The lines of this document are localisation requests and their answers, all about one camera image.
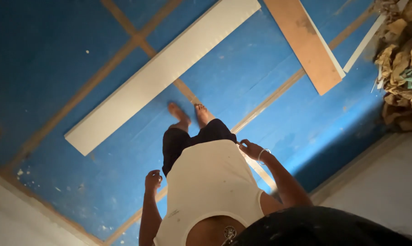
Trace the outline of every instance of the blue floor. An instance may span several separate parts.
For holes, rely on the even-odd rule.
[[[114,2],[138,30],[166,3]],[[163,49],[215,2],[182,1],[146,40],[155,50]],[[268,9],[259,2],[261,10],[181,76],[229,128],[301,68]],[[329,43],[372,0],[301,2]],[[98,1],[19,4],[0,2],[0,167],[129,39]],[[335,48],[342,66],[375,19],[370,17]],[[177,102],[192,119],[194,109],[171,85],[86,157],[63,135],[148,61],[146,53],[136,48],[14,170],[15,174],[19,169],[24,172],[20,182],[102,240],[141,208],[145,175],[162,167],[162,136],[175,123],[166,111],[167,103]],[[370,93],[375,76],[372,61],[363,56],[322,97],[304,76],[237,137],[271,149],[312,191],[383,136],[379,121],[383,93]],[[189,133],[198,133],[195,123]],[[271,191],[253,175],[259,187]],[[164,216],[166,198],[158,208]],[[139,222],[115,245],[121,241],[137,245],[138,230]]]

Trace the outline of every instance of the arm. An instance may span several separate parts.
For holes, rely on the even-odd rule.
[[[155,199],[157,189],[162,181],[162,176],[159,176],[159,172],[159,170],[151,171],[145,177],[144,204],[142,207],[141,226],[139,228],[139,246],[154,245],[153,239],[156,237],[162,222]]]
[[[263,150],[263,148],[257,144],[249,142],[246,139],[242,140],[241,143],[246,144],[247,147],[240,144],[239,148],[253,160],[258,160],[259,153]],[[274,155],[264,151],[261,155],[260,161],[265,163],[271,171],[277,185],[277,192],[279,193],[280,199],[282,200],[285,208],[295,206],[312,206],[312,201],[305,190],[282,166],[282,164],[280,164]]]

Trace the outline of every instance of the bare foot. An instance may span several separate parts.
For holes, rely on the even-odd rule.
[[[207,108],[201,104],[195,104],[195,112],[197,112],[198,126],[200,129],[209,123],[209,114]]]
[[[183,112],[183,110],[181,110],[179,106],[177,106],[177,104],[173,102],[168,104],[168,111],[181,123],[186,123],[188,126],[191,125],[191,119]]]

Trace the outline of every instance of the white wall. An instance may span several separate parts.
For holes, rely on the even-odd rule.
[[[0,185],[0,246],[17,245],[87,246],[88,244]]]
[[[331,190],[320,205],[412,236],[412,133],[391,137],[383,144],[332,180],[340,188]]]

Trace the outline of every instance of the necklace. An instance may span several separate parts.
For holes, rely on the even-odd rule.
[[[224,228],[225,241],[221,246],[230,245],[233,242],[233,238],[236,237],[236,229],[233,226],[226,226]]]

